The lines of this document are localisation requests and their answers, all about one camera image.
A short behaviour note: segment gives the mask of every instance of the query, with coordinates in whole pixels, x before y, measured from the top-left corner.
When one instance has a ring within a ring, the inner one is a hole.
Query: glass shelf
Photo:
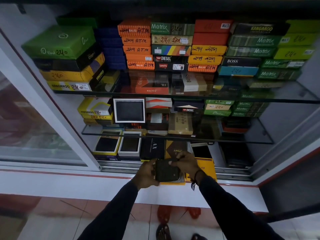
[[[205,80],[205,91],[185,92],[182,76]],[[144,87],[137,84],[143,81]],[[130,70],[121,72],[115,82],[100,83],[94,91],[58,91],[97,97],[157,97],[174,99],[234,100],[320,104],[320,98],[294,80],[256,79],[246,76],[218,76],[208,72],[160,72]]]
[[[273,139],[266,131],[265,127],[259,120],[259,118],[248,117],[218,117],[213,115],[202,115],[201,113],[192,114],[192,135],[182,134],[167,134],[159,135],[155,134],[155,128],[150,130],[148,123],[135,124],[135,127],[142,129],[134,129],[131,123],[125,124],[126,131],[142,131],[146,133],[142,136],[135,135],[120,135],[120,137],[164,137],[168,140],[179,141],[204,141],[204,142],[242,142],[242,143],[254,143],[254,144],[274,144]],[[249,127],[245,133],[230,133],[223,130],[222,125],[226,122],[234,122],[241,127],[243,125]],[[103,125],[86,125],[82,130],[83,135],[96,135],[96,136],[114,136],[112,133],[104,132],[102,129],[120,129],[119,127],[104,127]]]

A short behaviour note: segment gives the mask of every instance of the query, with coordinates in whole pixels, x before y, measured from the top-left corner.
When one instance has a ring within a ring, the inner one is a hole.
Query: rainbow striped box
[[[191,46],[153,44],[151,52],[153,55],[190,56]]]

